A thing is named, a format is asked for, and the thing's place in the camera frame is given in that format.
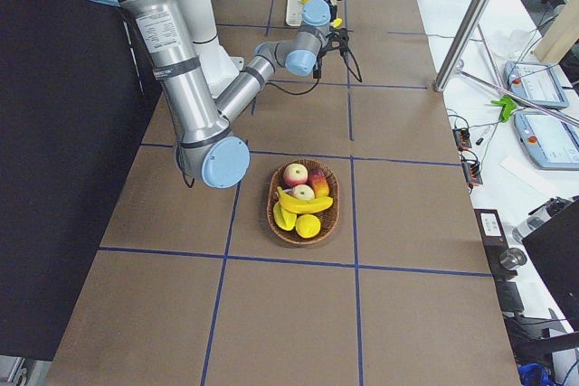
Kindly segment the brown wicker basket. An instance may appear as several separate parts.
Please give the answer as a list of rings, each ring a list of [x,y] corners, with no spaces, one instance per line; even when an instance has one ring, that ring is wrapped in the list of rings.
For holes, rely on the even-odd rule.
[[[271,175],[266,215],[271,230],[294,246],[317,244],[339,220],[339,184],[329,166],[301,158]]]

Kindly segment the white bear-print tray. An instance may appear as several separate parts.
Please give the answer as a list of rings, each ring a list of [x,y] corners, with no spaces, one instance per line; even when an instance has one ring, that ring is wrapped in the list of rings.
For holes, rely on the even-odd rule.
[[[287,0],[285,22],[288,26],[300,27],[302,24],[303,7],[300,0]]]

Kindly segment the pink apple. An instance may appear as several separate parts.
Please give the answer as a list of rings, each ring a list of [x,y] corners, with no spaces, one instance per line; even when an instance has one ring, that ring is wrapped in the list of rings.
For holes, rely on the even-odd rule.
[[[308,168],[299,163],[288,164],[283,171],[282,179],[285,185],[293,188],[308,182]]]
[[[291,195],[303,201],[309,201],[316,198],[314,190],[307,184],[298,184],[291,189]]]

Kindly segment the red yellow peach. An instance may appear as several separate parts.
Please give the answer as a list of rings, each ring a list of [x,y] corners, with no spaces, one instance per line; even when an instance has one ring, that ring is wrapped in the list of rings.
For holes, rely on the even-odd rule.
[[[328,197],[330,194],[326,175],[319,168],[308,172],[308,185],[313,190],[316,198]]]

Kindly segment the yellow lemon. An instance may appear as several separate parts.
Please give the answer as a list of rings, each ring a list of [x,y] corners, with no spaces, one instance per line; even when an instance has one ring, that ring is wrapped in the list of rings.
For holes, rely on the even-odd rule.
[[[295,231],[302,239],[316,237],[321,231],[321,221],[313,214],[302,214],[296,219]]]

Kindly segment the orange black adapter upper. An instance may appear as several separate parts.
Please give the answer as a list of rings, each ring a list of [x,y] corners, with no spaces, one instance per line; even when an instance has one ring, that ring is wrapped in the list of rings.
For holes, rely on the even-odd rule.
[[[456,147],[459,151],[470,150],[472,148],[470,141],[470,130],[466,127],[454,128],[452,134]]]

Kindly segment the orange black adapter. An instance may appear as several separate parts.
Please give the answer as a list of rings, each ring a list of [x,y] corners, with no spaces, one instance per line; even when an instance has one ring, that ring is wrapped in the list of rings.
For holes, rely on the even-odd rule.
[[[459,151],[470,150],[472,148],[470,141],[470,130],[466,127],[454,128],[452,134],[456,147]]]
[[[483,185],[480,173],[480,164],[478,162],[462,161],[461,167],[468,187],[473,188]]]

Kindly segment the orange black adapter lower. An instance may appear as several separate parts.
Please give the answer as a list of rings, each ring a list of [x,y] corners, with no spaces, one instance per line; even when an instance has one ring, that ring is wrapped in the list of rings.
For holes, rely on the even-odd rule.
[[[462,161],[461,167],[468,187],[473,188],[483,185],[480,173],[480,164],[478,162]]]

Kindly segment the green plastic clamp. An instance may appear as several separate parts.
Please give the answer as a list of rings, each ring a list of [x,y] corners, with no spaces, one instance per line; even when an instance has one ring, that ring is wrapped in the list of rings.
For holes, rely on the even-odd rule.
[[[501,107],[498,115],[498,121],[500,123],[507,122],[512,113],[517,109],[517,103],[508,95],[503,95],[500,99],[493,99],[490,103],[494,106]]]

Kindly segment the upper teach pendant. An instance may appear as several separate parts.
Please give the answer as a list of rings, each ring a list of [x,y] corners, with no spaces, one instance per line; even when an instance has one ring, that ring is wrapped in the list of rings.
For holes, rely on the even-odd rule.
[[[564,109],[568,98],[556,77],[554,66],[531,61],[507,61],[504,67],[508,90],[540,107]]]

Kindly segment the teach pendant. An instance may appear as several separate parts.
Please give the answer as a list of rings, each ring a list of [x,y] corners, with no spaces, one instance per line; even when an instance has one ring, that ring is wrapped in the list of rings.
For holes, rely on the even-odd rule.
[[[513,117],[520,143],[531,161],[546,170],[578,170],[578,128],[538,111]]]
[[[507,61],[504,67],[508,90],[540,107],[564,109],[568,98],[556,77],[554,66],[531,61]]]

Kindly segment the lower teach pendant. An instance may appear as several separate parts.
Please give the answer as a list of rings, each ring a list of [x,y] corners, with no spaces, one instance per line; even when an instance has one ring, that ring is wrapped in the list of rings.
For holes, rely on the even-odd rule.
[[[578,128],[538,111],[513,117],[520,143],[531,161],[546,170],[578,170]]]

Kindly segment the black monitor corner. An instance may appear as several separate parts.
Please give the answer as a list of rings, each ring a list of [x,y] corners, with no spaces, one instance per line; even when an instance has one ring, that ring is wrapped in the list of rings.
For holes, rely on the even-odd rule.
[[[531,262],[567,322],[578,330],[578,201],[523,239]]]

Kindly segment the aluminium frame post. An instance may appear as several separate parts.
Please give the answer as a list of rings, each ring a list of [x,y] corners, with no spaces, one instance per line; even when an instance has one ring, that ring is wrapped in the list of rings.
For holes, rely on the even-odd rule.
[[[468,42],[483,15],[489,0],[471,0],[465,15],[462,18],[458,31],[451,43],[440,70],[433,82],[435,91],[444,92],[453,72],[458,66],[461,55],[464,53]]]

